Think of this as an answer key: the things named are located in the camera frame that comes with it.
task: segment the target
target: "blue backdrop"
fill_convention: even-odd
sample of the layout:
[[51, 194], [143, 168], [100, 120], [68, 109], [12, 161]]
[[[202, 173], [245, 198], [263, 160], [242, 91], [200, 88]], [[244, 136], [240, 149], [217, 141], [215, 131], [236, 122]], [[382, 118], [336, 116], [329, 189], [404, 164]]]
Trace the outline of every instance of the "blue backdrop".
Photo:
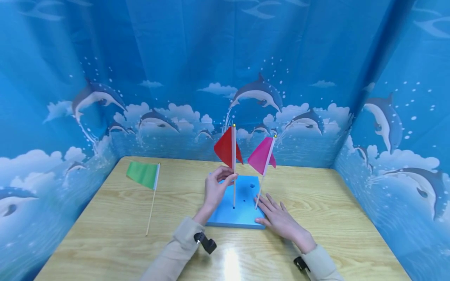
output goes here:
[[444, 0], [0, 0], [0, 280], [127, 155], [333, 167], [413, 280], [450, 278]]

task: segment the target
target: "blue foam base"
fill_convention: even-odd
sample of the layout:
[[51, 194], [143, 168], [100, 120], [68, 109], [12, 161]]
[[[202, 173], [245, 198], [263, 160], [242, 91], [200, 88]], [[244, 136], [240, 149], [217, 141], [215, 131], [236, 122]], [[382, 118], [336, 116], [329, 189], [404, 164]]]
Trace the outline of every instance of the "blue foam base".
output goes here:
[[258, 191], [258, 177], [239, 175], [236, 180], [235, 208], [233, 209], [233, 185], [230, 185], [206, 226], [264, 229], [264, 225], [255, 222], [256, 218], [264, 217], [259, 207], [255, 210], [253, 198], [258, 195]]

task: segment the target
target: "sleeve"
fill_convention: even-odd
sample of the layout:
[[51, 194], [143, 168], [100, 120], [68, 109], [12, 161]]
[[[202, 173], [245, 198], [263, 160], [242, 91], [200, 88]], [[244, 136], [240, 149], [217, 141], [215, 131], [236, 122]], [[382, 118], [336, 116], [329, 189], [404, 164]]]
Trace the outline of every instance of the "sleeve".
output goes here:
[[175, 230], [172, 240], [153, 261], [141, 281], [175, 281], [198, 248], [194, 234], [204, 226], [186, 217]]
[[317, 245], [307, 254], [302, 254], [301, 258], [309, 268], [306, 273], [311, 281], [344, 281], [334, 261], [321, 245]]

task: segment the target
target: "person's left hand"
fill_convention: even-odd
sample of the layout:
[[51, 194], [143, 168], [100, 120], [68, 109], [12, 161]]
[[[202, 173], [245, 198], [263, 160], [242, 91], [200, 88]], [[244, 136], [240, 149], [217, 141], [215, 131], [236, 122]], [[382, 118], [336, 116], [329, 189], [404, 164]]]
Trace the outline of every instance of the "person's left hand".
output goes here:
[[205, 179], [205, 201], [203, 205], [207, 208], [215, 210], [228, 186], [234, 183], [238, 174], [234, 174], [230, 167], [220, 166], [214, 172], [210, 173]]

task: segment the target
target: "wooden stick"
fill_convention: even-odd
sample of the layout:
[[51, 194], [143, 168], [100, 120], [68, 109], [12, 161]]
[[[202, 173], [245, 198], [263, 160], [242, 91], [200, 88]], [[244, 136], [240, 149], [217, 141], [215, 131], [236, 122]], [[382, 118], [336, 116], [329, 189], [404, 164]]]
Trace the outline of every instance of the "wooden stick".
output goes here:
[[255, 204], [255, 210], [256, 210], [256, 209], [258, 209], [259, 196], [261, 195], [261, 190], [262, 190], [262, 182], [264, 181], [264, 177], [265, 177], [265, 176], [262, 176], [262, 179], [261, 179], [261, 183], [259, 184], [258, 199], [256, 200], [256, 204]]
[[147, 232], [145, 233], [145, 236], [147, 236], [149, 234], [150, 220], [152, 219], [152, 212], [153, 212], [153, 204], [155, 203], [155, 194], [156, 194], [156, 190], [153, 192], [152, 208], [150, 209], [150, 215], [148, 217], [148, 224], [147, 224]]
[[[237, 146], [237, 140], [236, 140], [236, 124], [233, 124], [233, 128], [231, 129], [231, 137], [232, 137], [232, 155], [233, 155], [233, 164], [232, 169], [233, 173], [236, 173], [236, 146]], [[236, 180], [234, 181], [234, 190], [233, 190], [233, 209], [236, 206]]]
[[156, 194], [156, 187], [158, 186], [158, 176], [159, 176], [159, 167], [160, 167], [160, 166], [161, 166], [161, 163], [158, 163], [158, 167], [157, 167], [157, 169], [156, 169], [155, 184], [153, 185], [152, 207], [150, 208], [150, 215], [148, 216], [147, 231], [146, 231], [146, 233], [145, 233], [145, 236], [148, 236], [148, 235], [149, 235], [150, 220], [152, 219], [153, 204], [155, 203], [155, 194]]
[[233, 208], [236, 206], [236, 180], [234, 180]]
[[262, 190], [262, 182], [264, 181], [264, 177], [266, 176], [267, 167], [269, 166], [270, 157], [272, 156], [272, 151], [273, 151], [273, 149], [274, 149], [274, 144], [275, 144], [275, 139], [276, 139], [276, 138], [277, 138], [277, 135], [275, 135], [275, 136], [272, 138], [272, 143], [270, 144], [270, 149], [269, 149], [269, 155], [267, 156], [267, 160], [265, 161], [264, 172], [263, 172], [263, 174], [262, 174], [261, 183], [259, 184], [258, 199], [256, 200], [255, 210], [258, 208], [259, 196], [261, 195], [261, 190]]

